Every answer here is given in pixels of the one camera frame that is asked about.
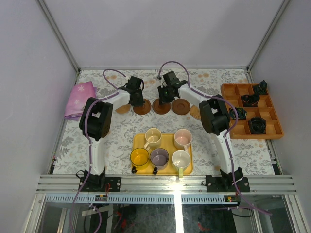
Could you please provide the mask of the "dark brown coaster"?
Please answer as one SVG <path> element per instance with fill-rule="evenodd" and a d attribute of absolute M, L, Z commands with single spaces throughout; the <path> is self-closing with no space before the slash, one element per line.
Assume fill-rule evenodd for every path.
<path fill-rule="evenodd" d="M 170 103 L 163 103 L 160 104 L 159 99 L 154 100 L 152 104 L 152 109 L 154 112 L 156 112 L 159 115 L 164 115 L 168 113 L 171 109 L 171 104 Z"/>
<path fill-rule="evenodd" d="M 145 115 L 145 114 L 150 112 L 151 107 L 152 107 L 152 105 L 151 105 L 150 101 L 147 99 L 144 99 L 143 105 L 142 106 L 135 106 L 135 107 L 133 107 L 133 110 L 138 115 Z"/>
<path fill-rule="evenodd" d="M 190 111 L 190 103 L 185 99 L 176 99 L 172 102 L 172 110 L 178 115 L 185 115 Z"/>

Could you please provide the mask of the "dark brown coaster bottom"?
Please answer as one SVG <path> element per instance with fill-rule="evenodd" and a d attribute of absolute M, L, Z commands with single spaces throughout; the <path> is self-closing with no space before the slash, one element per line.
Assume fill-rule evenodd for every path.
<path fill-rule="evenodd" d="M 172 102 L 172 110 L 178 115 L 185 115 L 190 111 L 190 103 L 185 99 L 176 99 Z"/>

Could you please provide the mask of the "woven tan coaster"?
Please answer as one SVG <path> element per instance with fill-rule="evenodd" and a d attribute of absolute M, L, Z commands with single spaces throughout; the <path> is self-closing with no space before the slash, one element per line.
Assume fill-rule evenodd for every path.
<path fill-rule="evenodd" d="M 129 112 L 130 109 L 131 109 L 131 105 L 130 104 L 126 104 L 126 105 L 123 105 L 123 106 L 117 108 L 115 110 L 115 112 L 118 113 L 118 114 L 125 114 L 125 113 Z"/>
<path fill-rule="evenodd" d="M 195 105 L 190 108 L 190 115 L 197 120 L 201 120 L 200 109 Z"/>

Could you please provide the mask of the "pink mug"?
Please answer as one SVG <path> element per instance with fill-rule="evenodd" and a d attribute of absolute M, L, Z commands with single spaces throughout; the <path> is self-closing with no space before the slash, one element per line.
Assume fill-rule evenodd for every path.
<path fill-rule="evenodd" d="M 192 134 L 187 129 L 179 129 L 174 134 L 174 146 L 179 150 L 189 153 L 189 147 L 192 143 Z"/>

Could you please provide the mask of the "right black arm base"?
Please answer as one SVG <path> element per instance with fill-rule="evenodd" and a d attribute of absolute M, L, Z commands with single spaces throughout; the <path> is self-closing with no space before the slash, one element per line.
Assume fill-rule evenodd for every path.
<path fill-rule="evenodd" d="M 235 180 L 235 184 L 240 192 L 250 192 L 250 186 L 247 177 L 245 177 L 242 173 L 236 171 Z M 221 176 L 206 175 L 206 186 L 207 192 L 237 192 L 237 189 L 234 185 L 232 173 L 224 173 Z"/>

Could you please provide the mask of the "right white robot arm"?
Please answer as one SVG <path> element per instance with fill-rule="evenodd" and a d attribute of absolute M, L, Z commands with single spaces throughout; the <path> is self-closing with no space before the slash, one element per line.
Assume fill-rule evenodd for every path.
<path fill-rule="evenodd" d="M 230 138 L 230 115 L 226 105 L 229 103 L 222 96 L 208 96 L 191 87 L 188 81 L 179 80 L 173 71 L 160 77 L 158 87 L 160 103 L 170 103 L 175 98 L 185 99 L 199 108 L 201 123 L 204 130 L 211 135 L 220 159 L 222 187 L 233 191 L 239 186 L 243 174 L 238 165 L 234 164 L 234 153 Z"/>

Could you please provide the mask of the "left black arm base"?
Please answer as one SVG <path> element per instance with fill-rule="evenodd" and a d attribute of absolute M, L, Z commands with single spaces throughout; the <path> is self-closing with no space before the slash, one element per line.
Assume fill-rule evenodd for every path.
<path fill-rule="evenodd" d="M 79 189 L 82 192 L 120 192 L 121 177 L 106 176 L 105 170 L 100 175 L 88 174 L 87 170 L 78 171 L 75 176 L 79 178 Z"/>

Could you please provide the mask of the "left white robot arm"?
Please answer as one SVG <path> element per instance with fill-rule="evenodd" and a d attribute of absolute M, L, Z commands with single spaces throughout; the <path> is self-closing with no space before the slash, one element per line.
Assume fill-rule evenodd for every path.
<path fill-rule="evenodd" d="M 100 176 L 105 171 L 103 138 L 109 133 L 113 111 L 128 104 L 133 107 L 142 106 L 144 104 L 143 89 L 143 80 L 132 76 L 114 94 L 101 99 L 93 97 L 87 99 L 79 128 L 89 140 L 89 165 L 91 167 L 89 174 L 94 175 L 89 185 L 95 191 L 102 191 L 106 187 L 106 179 Z"/>

